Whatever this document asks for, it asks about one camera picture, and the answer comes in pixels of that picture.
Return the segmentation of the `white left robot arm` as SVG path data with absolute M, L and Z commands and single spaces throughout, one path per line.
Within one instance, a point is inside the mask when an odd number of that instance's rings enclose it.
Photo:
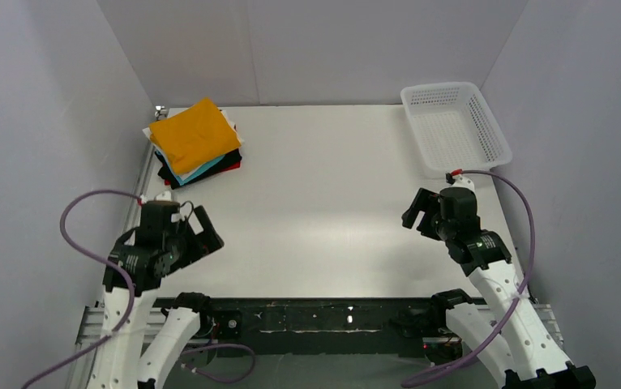
M 186 292 L 175 297 L 153 341 L 144 337 L 161 281 L 218 251 L 224 245 L 206 210 L 189 216 L 173 200 L 151 200 L 140 211 L 139 225 L 113 245 L 103 277 L 104 311 L 89 388 L 160 388 L 189 339 L 208 322 L 211 298 Z

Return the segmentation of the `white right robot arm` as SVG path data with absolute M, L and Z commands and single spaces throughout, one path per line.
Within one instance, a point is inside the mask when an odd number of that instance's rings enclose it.
M 434 295 L 445 326 L 471 349 L 453 366 L 477 358 L 501 388 L 596 386 L 591 369 L 573 363 L 520 290 L 511 253 L 497 233 L 481 227 L 472 190 L 452 186 L 435 193 L 421 188 L 402 224 L 445 244 L 496 319 L 492 327 L 460 290 Z

